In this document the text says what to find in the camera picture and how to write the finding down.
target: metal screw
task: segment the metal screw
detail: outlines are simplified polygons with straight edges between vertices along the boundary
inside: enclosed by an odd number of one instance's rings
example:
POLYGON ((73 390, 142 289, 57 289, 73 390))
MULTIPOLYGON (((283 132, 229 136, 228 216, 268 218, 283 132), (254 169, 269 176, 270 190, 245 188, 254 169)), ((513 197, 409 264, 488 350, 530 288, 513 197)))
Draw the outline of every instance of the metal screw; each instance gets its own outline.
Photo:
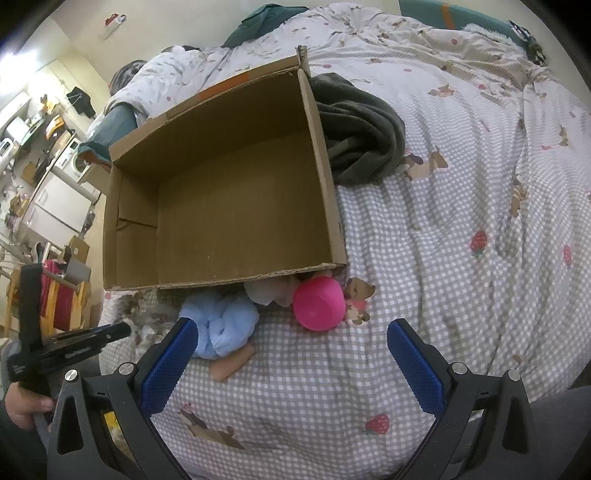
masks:
POLYGON ((78 372, 76 370, 68 370, 66 372, 66 381, 73 382, 77 376, 78 372))
POLYGON ((119 367, 119 373, 121 375, 129 375, 132 371, 134 371, 133 364, 123 364, 119 367))
POLYGON ((463 375, 468 372, 468 367, 461 362, 456 362, 452 365, 452 370, 458 375, 463 375))
POLYGON ((509 370, 507 375, 513 380, 513 382, 518 382, 521 379, 521 375, 517 370, 509 370))

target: open cardboard box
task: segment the open cardboard box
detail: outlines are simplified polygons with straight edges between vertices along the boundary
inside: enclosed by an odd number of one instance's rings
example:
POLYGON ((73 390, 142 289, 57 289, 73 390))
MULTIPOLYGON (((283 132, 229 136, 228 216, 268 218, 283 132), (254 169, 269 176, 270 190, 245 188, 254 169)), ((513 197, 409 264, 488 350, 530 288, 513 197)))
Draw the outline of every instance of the open cardboard box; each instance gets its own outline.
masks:
POLYGON ((106 288, 187 287, 346 263, 305 48, 111 146, 106 288))

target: blue gripper pad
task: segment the blue gripper pad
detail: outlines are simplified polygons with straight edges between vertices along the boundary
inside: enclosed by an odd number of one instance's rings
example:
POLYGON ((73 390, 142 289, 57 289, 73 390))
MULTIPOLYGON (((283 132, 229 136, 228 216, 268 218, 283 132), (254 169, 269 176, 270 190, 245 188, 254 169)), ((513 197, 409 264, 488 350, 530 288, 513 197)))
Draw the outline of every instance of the blue gripper pad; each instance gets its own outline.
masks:
POLYGON ((161 353, 154 367, 146 375, 141 385, 140 410, 149 418, 164 410, 166 402, 177 386, 185 367, 197 348, 199 333, 197 324, 191 320, 185 322, 168 348, 161 353))
POLYGON ((387 338, 388 349, 423 412, 441 415, 446 407, 443 384, 397 320, 388 325, 387 338))

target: strawberry print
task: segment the strawberry print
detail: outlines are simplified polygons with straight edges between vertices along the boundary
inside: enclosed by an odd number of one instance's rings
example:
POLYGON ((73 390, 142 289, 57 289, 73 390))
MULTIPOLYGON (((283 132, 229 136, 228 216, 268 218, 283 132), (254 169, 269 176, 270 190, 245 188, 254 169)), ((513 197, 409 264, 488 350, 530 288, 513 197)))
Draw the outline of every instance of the strawberry print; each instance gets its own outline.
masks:
POLYGON ((390 428, 390 419, 384 413, 376 415, 365 424, 365 430, 373 434, 385 435, 390 428))
POLYGON ((566 263, 567 267, 570 267, 573 263, 573 254, 570 251, 570 247, 565 245, 562 250, 562 256, 564 257, 564 263, 566 263))
POLYGON ((472 238, 472 243, 470 244, 470 248, 474 252, 474 256, 476 258, 482 255, 487 243, 488 238, 486 237, 484 230, 479 230, 476 232, 476 235, 474 235, 472 238))

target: gray cloth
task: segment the gray cloth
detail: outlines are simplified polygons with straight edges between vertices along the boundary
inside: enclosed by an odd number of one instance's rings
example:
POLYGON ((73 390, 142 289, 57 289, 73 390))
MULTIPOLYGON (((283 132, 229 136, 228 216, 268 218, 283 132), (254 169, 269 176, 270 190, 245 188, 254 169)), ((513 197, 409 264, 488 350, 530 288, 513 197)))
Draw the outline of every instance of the gray cloth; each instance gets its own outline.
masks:
POLYGON ((336 183, 390 175, 404 155, 404 122, 383 100, 336 73, 310 79, 336 183))

